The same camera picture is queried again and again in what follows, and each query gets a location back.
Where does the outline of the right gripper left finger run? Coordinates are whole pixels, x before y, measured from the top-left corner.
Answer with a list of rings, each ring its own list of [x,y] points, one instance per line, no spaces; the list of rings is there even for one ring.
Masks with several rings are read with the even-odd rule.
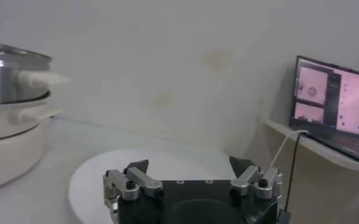
[[[130,163],[122,172],[117,169],[107,170],[102,177],[104,187],[104,204],[116,213],[115,204],[119,198],[136,201],[143,194],[147,197],[161,199],[163,182],[146,174],[149,160]]]

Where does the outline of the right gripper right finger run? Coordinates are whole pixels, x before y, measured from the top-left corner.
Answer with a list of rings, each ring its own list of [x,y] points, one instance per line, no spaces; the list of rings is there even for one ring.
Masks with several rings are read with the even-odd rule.
[[[230,188],[240,197],[250,191],[259,199],[280,198],[282,196],[282,172],[277,168],[262,171],[249,159],[230,156],[229,162],[236,178],[230,181]]]

